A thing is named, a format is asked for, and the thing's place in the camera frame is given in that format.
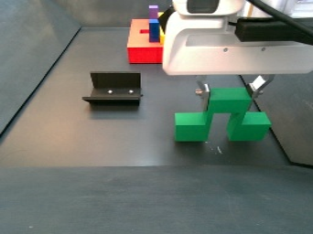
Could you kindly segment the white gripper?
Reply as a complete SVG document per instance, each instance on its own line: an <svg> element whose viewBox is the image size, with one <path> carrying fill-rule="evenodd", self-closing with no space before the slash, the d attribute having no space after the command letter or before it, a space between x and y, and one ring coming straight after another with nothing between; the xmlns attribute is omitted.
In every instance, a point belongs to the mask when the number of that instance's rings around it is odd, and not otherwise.
<svg viewBox="0 0 313 234"><path fill-rule="evenodd" d="M163 70L197 77L195 95L207 110L203 75L313 71L313 0L172 0L166 22ZM274 75L246 86L257 99Z"/></svg>

